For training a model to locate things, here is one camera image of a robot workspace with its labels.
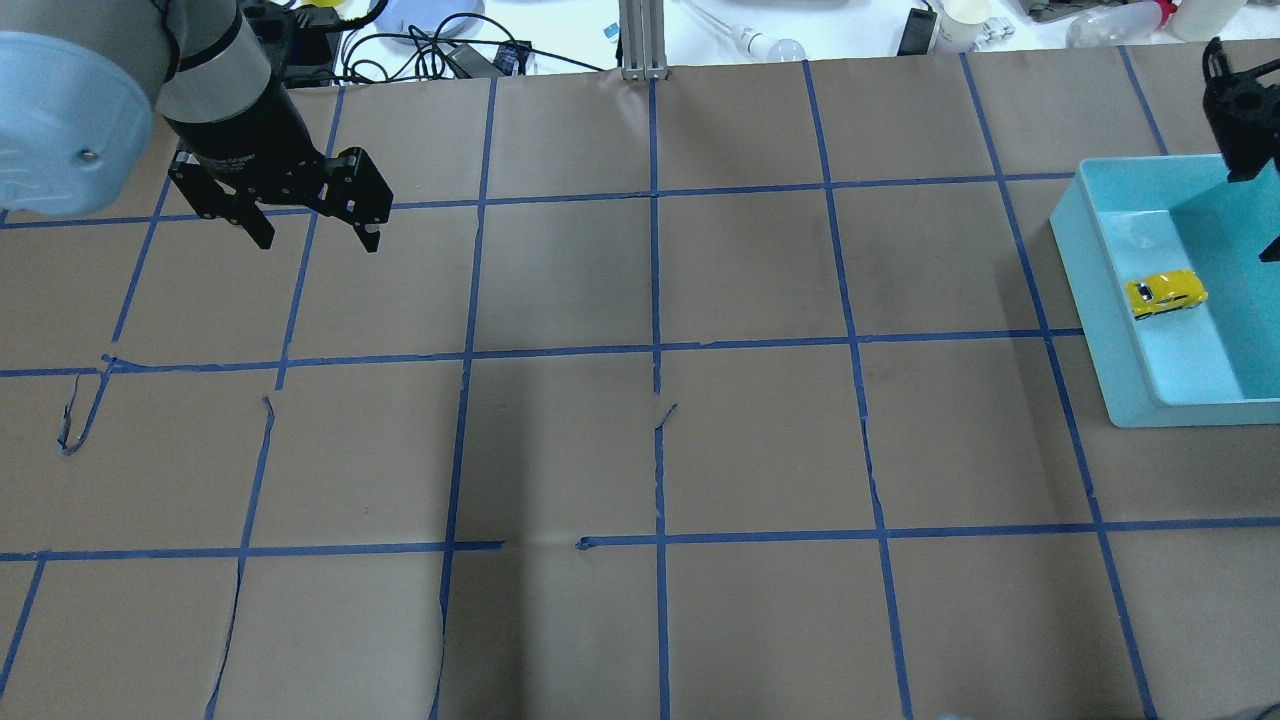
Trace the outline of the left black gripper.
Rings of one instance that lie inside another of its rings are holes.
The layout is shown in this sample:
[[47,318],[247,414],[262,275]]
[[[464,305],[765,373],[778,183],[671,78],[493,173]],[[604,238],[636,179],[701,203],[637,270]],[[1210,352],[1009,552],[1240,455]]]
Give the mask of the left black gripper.
[[351,225],[366,252],[379,250],[390,186],[365,149],[321,152],[291,96],[262,95],[218,122],[166,123],[180,141],[168,176],[197,215],[225,219],[270,250],[275,228],[262,206],[302,206]]

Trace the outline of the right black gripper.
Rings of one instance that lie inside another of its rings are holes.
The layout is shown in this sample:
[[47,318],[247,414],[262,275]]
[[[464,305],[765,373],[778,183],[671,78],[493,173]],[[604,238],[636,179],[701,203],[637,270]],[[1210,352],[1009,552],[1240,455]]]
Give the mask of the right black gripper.
[[[1211,38],[1201,58],[1204,78],[1202,106],[1219,146],[1228,182],[1254,181],[1267,165],[1279,165],[1279,87],[1263,77],[1277,73],[1279,60],[1235,70],[1221,38]],[[1280,261],[1280,236],[1258,254],[1261,263]]]

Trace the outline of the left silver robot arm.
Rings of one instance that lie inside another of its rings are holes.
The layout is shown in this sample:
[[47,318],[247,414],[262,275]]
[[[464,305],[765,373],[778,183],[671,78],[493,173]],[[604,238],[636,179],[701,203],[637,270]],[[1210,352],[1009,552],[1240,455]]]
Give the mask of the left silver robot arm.
[[3,208],[101,211],[156,119],[179,140],[168,174],[205,219],[270,249],[265,206],[301,206],[379,249],[394,195],[361,147],[319,150],[236,1],[5,1]]

